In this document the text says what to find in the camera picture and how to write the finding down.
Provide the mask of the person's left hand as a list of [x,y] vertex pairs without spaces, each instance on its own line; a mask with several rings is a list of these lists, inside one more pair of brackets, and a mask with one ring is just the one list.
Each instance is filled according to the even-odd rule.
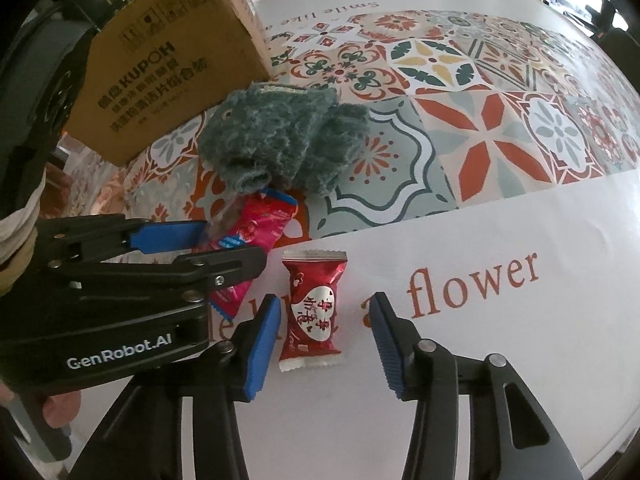
[[47,396],[35,392],[36,404],[40,406],[44,421],[54,429],[70,424],[79,414],[81,408],[81,392],[71,391]]

